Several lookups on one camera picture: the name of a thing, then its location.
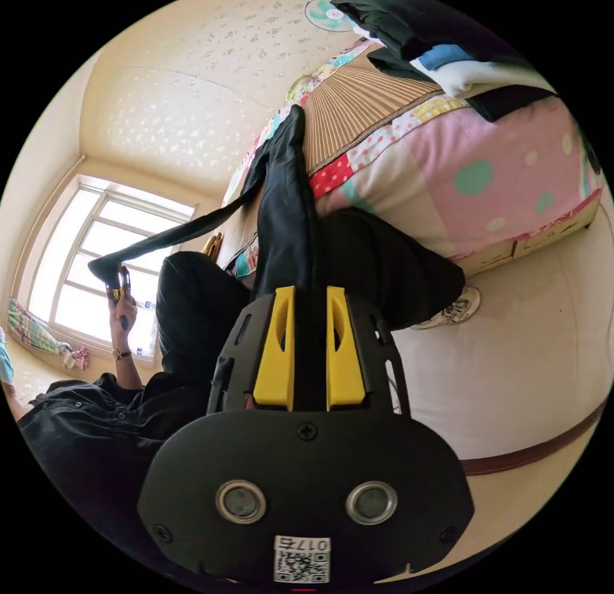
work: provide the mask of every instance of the blue towel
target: blue towel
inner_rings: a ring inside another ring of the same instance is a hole
[[[418,61],[431,72],[448,63],[474,61],[474,59],[456,44],[438,44],[419,57]]]
[[[2,335],[0,334],[0,381],[2,381],[2,383],[12,385],[13,377],[13,365],[11,364],[10,357],[8,357],[6,345],[4,344],[4,340],[2,340]]]

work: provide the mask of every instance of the black strap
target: black strap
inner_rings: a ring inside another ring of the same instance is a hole
[[[288,117],[279,126],[278,134],[282,134],[283,130],[287,129],[292,121],[293,119]],[[177,226],[176,228],[171,228],[159,234],[155,234],[154,236],[149,236],[149,238],[141,240],[121,251],[109,253],[97,260],[93,260],[88,264],[91,273],[96,278],[103,281],[105,285],[112,285],[113,282],[117,280],[117,268],[119,264],[134,260],[152,251],[183,244],[184,242],[203,236],[220,227],[220,225],[227,221],[241,206],[252,202],[262,188],[265,182],[267,160],[272,140],[273,139],[267,140],[256,151],[241,194],[234,202],[231,202],[223,208],[218,208],[208,215]]]

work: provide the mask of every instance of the black shirt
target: black shirt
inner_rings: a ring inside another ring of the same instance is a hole
[[[94,529],[149,568],[182,574],[149,537],[136,506],[157,450],[206,415],[209,391],[209,383],[169,373],[154,375],[142,391],[121,388],[111,374],[93,384],[58,381],[31,401],[18,426],[44,473]]]

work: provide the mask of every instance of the hand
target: hand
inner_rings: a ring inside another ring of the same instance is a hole
[[[15,398],[16,397],[16,392],[15,392],[15,386],[12,383],[5,383],[4,381],[0,381],[0,385],[2,385],[2,391],[4,392],[4,397],[9,399],[9,398]]]
[[[117,350],[128,351],[128,334],[136,321],[137,307],[132,296],[122,298],[117,304],[109,298],[109,326],[111,328],[111,341]],[[122,317],[126,319],[126,329],[122,327]]]

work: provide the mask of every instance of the window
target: window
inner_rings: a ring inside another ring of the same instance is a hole
[[[105,286],[90,272],[88,263],[186,223],[193,211],[124,185],[79,185],[47,241],[29,293],[28,310],[51,330],[90,346],[110,348]],[[171,249],[163,249],[126,263],[139,308],[130,348],[144,358],[154,356],[158,277],[171,253]]]

